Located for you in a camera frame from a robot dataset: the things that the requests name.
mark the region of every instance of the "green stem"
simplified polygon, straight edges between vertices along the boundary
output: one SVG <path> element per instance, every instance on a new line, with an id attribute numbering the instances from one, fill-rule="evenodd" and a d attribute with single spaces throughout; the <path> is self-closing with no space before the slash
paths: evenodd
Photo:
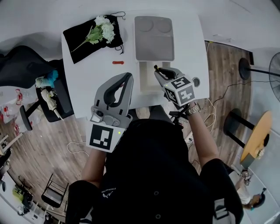
<path id="1" fill-rule="evenodd" d="M 75 50 L 77 50 L 79 47 L 81 47 L 86 42 L 88 42 L 88 39 L 86 39 L 84 42 L 82 42 Z"/>

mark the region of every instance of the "black sleeve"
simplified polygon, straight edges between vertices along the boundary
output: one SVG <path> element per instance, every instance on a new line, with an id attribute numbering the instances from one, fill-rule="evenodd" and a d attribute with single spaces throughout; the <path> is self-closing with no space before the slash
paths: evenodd
<path id="1" fill-rule="evenodd" d="M 201 170 L 200 178 L 211 191 L 214 200 L 224 198 L 226 208 L 234 214 L 235 221 L 239 224 L 244 214 L 243 207 L 222 160 L 207 162 Z"/>
<path id="2" fill-rule="evenodd" d="M 87 181 L 80 180 L 71 184 L 65 223 L 80 223 L 80 220 L 87 217 L 94 203 L 98 201 L 99 194 L 99 189 Z"/>

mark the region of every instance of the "round wooden tabletop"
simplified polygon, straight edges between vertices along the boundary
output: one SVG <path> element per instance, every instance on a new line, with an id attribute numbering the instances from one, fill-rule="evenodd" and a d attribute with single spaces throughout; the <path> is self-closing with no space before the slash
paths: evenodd
<path id="1" fill-rule="evenodd" d="M 243 153 L 240 159 L 242 162 L 245 157 L 250 153 L 255 159 L 257 158 L 258 152 L 264 148 L 264 139 L 267 134 L 270 133 L 272 125 L 272 114 L 271 111 L 266 111 L 259 122 L 255 125 L 248 142 L 244 146 Z"/>

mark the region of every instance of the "gray tray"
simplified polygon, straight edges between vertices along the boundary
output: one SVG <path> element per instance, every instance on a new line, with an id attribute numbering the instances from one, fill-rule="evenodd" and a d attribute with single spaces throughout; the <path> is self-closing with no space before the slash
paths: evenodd
<path id="1" fill-rule="evenodd" d="M 135 52 L 138 61 L 173 61 L 172 21 L 157 16 L 134 18 Z"/>

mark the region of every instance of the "black hair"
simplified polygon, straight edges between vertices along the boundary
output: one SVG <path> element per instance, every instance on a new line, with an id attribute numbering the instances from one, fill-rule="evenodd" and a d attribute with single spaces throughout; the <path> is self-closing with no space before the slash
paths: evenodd
<path id="1" fill-rule="evenodd" d="M 266 200 L 266 196 L 264 194 L 265 191 L 266 191 L 266 188 L 263 188 L 262 193 L 261 193 L 261 197 L 260 197 L 259 201 L 253 205 L 253 208 L 258 208 L 258 207 L 260 207 L 264 204 L 264 202 Z"/>

